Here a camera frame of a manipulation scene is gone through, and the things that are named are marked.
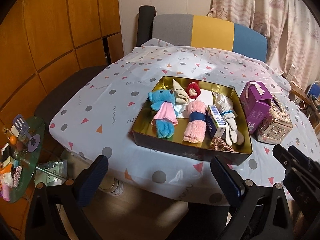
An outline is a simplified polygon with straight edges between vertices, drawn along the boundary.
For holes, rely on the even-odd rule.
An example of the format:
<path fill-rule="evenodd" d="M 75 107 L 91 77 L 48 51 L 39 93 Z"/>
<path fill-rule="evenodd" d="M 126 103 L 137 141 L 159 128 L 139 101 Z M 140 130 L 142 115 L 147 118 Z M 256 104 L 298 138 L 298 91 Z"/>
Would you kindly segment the pink satin scrunchie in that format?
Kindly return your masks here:
<path fill-rule="evenodd" d="M 210 149 L 215 151 L 235 152 L 232 146 L 227 145 L 221 137 L 213 137 L 210 142 Z"/>

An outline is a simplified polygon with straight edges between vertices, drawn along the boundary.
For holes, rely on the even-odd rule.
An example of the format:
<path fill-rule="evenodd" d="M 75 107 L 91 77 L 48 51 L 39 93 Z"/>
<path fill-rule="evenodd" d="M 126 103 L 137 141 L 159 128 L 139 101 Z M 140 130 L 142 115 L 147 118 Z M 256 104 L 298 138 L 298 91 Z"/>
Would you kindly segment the white knitted gloves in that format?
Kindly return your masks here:
<path fill-rule="evenodd" d="M 245 141 L 244 135 L 238 130 L 235 118 L 236 112 L 233 108 L 233 103 L 230 98 L 213 92 L 214 105 L 217 107 L 222 119 L 226 124 L 225 141 L 226 144 L 232 146 L 232 144 L 242 145 Z"/>

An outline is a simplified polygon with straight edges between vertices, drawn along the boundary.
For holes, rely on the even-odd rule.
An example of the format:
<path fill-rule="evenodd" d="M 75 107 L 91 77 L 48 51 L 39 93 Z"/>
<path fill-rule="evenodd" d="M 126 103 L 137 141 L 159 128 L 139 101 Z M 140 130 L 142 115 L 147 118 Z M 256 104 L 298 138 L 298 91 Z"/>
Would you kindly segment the blue tissue packet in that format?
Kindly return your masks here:
<path fill-rule="evenodd" d="M 206 124 L 210 137 L 222 137 L 225 130 L 226 124 L 223 120 L 220 112 L 217 110 L 217 107 L 208 105 L 206 113 Z"/>

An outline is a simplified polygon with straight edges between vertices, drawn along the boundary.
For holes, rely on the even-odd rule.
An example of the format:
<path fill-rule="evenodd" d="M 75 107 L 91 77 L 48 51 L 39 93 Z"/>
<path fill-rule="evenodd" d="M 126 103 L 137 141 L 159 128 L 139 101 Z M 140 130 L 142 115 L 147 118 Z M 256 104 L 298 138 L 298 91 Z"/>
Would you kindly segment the pink towel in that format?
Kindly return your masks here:
<path fill-rule="evenodd" d="M 200 144 L 206 133 L 206 109 L 207 106 L 200 100 L 194 100 L 187 106 L 189 122 L 186 126 L 183 141 Z"/>

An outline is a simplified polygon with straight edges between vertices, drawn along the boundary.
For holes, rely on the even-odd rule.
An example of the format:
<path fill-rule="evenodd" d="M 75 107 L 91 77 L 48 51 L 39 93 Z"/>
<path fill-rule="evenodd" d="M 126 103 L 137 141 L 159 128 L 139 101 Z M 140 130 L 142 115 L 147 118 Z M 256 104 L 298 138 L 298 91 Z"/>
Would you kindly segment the white paper towel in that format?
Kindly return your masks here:
<path fill-rule="evenodd" d="M 187 106 L 189 103 L 177 103 L 174 106 L 174 110 L 177 112 L 178 119 L 186 119 L 189 118 L 189 114 L 187 112 Z"/>

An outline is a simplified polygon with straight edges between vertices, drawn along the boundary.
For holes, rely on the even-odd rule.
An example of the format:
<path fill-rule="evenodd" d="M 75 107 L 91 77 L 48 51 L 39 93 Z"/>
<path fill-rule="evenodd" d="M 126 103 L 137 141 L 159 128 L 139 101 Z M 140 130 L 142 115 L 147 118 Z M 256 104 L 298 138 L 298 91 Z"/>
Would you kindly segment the beige cloth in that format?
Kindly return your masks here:
<path fill-rule="evenodd" d="M 176 99 L 176 103 L 184 104 L 189 103 L 190 98 L 186 91 L 182 88 L 182 86 L 175 80 L 172 80 L 172 85 L 174 89 L 174 95 Z"/>

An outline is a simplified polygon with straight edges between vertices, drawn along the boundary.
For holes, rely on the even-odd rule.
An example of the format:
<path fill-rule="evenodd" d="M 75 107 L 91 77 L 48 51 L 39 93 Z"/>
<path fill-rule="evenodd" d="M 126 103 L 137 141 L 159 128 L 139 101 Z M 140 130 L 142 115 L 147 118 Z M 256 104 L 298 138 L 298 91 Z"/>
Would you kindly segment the blue teddy bear pink dress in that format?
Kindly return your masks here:
<path fill-rule="evenodd" d="M 174 91 L 172 89 L 159 89 L 148 93 L 150 107 L 156 112 L 151 124 L 155 126 L 157 137 L 170 139 L 178 124 L 177 112 L 174 110 L 176 103 Z"/>

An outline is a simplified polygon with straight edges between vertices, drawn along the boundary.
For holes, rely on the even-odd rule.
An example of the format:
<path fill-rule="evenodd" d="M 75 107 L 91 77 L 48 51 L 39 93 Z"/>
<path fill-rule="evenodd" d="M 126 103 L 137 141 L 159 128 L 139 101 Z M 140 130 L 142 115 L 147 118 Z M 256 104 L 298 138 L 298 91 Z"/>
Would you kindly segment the ornate silver tissue box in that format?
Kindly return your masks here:
<path fill-rule="evenodd" d="M 284 105 L 275 95 L 272 96 L 271 107 L 258 126 L 255 136 L 259 142 L 277 145 L 291 132 L 293 124 Z"/>

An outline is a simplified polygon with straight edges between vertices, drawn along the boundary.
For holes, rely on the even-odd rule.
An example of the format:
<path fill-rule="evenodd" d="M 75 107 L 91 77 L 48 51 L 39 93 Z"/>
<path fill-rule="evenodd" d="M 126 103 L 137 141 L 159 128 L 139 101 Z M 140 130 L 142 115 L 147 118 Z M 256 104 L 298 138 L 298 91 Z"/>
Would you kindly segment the gold rectangular tray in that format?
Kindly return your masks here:
<path fill-rule="evenodd" d="M 135 143 L 138 146 L 195 160 L 211 161 L 214 156 L 221 155 L 229 164 L 240 165 L 243 163 L 252 154 L 253 148 L 245 113 L 236 90 L 232 87 L 210 83 L 204 80 L 163 76 L 152 91 L 173 90 L 173 80 L 176 80 L 184 89 L 186 89 L 190 83 L 194 82 L 199 85 L 201 89 L 209 91 L 210 96 L 214 96 L 213 93 L 219 93 L 231 99 L 237 114 L 235 118 L 237 129 L 243 134 L 245 138 L 244 142 L 241 145 L 233 143 L 231 151 L 222 150 L 222 146 L 214 148 L 211 145 L 212 137 L 210 136 L 206 123 L 208 107 L 204 107 L 204 105 L 200 103 L 191 105 L 191 111 L 187 113 L 186 118 L 178 119 L 177 123 L 168 122 L 169 127 L 174 129 L 174 133 L 170 138 L 159 138 L 157 135 L 157 126 L 153 120 L 157 115 L 157 111 L 151 108 L 151 101 L 146 100 L 132 125 Z"/>

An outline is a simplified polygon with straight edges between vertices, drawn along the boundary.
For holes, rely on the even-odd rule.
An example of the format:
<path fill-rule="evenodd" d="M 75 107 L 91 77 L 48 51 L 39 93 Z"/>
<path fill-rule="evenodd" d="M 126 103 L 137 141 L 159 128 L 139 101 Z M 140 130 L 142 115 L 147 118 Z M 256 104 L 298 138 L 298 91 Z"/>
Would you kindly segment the glass side table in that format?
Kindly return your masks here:
<path fill-rule="evenodd" d="M 1 147 L 1 195 L 9 203 L 18 201 L 29 186 L 37 169 L 43 138 L 44 121 L 33 116 L 24 120 L 19 114 L 14 119 L 18 135 L 3 126 L 1 133 L 8 142 Z"/>

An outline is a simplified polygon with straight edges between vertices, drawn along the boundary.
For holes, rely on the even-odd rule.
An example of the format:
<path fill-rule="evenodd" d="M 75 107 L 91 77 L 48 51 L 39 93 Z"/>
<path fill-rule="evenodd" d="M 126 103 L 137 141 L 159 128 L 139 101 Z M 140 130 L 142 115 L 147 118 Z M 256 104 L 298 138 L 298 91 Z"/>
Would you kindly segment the blue folding chair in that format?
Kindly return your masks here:
<path fill-rule="evenodd" d="M 320 82 L 314 81 L 308 88 L 307 96 L 319 111 Z"/>

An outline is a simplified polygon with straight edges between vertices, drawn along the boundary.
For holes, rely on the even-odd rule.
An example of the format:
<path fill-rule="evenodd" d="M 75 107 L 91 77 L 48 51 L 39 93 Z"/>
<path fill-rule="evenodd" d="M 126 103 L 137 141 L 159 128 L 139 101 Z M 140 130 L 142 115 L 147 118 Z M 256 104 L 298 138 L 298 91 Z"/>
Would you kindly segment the purple carton box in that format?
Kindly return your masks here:
<path fill-rule="evenodd" d="M 249 133 L 253 134 L 271 108 L 272 94 L 260 81 L 248 81 L 240 95 Z"/>

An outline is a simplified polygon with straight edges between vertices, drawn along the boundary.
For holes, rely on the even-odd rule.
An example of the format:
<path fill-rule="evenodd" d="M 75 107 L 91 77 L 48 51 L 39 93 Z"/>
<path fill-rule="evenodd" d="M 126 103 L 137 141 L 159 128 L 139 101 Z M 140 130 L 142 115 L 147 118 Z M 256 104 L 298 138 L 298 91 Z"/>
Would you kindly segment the wooden side desk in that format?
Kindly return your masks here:
<path fill-rule="evenodd" d="M 311 101 L 306 95 L 306 93 L 293 80 L 293 78 L 295 77 L 296 70 L 297 70 L 296 66 L 294 64 L 291 64 L 291 67 L 289 68 L 289 71 L 285 79 L 290 84 L 290 87 L 291 87 L 290 93 L 295 96 L 294 103 L 301 110 L 306 110 L 309 107 Z"/>

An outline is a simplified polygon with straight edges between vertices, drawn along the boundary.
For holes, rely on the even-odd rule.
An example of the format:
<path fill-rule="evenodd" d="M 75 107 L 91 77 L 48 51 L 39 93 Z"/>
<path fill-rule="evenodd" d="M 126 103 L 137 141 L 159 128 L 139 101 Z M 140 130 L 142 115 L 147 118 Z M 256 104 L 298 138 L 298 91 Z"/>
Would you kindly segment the patterned cream curtain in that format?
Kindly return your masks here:
<path fill-rule="evenodd" d="M 213 0 L 210 17 L 229 20 L 267 38 L 267 64 L 280 74 L 296 67 L 302 89 L 319 79 L 319 24 L 302 0 Z"/>

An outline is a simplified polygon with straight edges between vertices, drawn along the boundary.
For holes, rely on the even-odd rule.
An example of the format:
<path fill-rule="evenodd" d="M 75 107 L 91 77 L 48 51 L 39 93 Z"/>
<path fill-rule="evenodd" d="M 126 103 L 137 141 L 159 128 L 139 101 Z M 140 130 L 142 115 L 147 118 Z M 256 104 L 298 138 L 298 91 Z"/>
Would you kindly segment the grey yellow blue chair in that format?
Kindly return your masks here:
<path fill-rule="evenodd" d="M 156 15 L 150 5 L 139 7 L 136 46 L 157 38 L 175 46 L 216 48 L 266 62 L 267 39 L 227 20 L 192 14 Z"/>

